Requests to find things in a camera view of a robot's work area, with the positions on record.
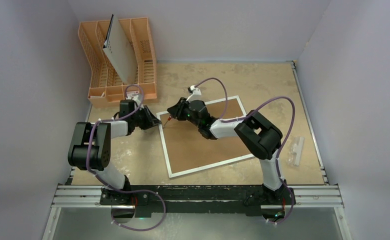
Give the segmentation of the white picture frame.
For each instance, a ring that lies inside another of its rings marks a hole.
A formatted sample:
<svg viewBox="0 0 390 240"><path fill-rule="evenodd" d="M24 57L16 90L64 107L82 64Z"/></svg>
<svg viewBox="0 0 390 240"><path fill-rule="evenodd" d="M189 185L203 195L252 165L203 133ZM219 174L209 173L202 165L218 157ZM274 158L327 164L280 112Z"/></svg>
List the white picture frame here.
<svg viewBox="0 0 390 240"><path fill-rule="evenodd" d="M158 128L170 179L254 157L238 137L208 140L188 121L171 119Z"/></svg>

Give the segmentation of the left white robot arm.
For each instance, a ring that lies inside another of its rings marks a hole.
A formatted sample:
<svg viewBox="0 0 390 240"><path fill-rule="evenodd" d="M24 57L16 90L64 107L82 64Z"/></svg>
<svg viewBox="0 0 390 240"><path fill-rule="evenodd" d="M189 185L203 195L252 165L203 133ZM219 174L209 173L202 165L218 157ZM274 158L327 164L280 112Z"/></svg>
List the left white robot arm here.
<svg viewBox="0 0 390 240"><path fill-rule="evenodd" d="M76 123L68 163L92 174L105 187L106 194L112 194L121 205L129 203L136 194L152 194L152 190L133 190L129 178L111 163L111 141L131 135L135 128L148 130L160 124L161 121L141 101L121 100L118 112L111 119Z"/></svg>

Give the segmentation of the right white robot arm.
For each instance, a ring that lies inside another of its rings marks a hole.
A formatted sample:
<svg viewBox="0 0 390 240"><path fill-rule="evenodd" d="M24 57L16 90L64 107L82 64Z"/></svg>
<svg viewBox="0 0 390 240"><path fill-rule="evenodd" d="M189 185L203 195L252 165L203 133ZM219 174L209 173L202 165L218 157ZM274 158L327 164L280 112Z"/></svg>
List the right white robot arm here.
<svg viewBox="0 0 390 240"><path fill-rule="evenodd" d="M246 116L222 119L212 116L204 101L188 101L184 97L167 108L167 112L173 119L191 122L205 139L238 137L249 152L259 159L265 200L275 204L283 198L285 179L277 162L283 134L261 113L251 110Z"/></svg>

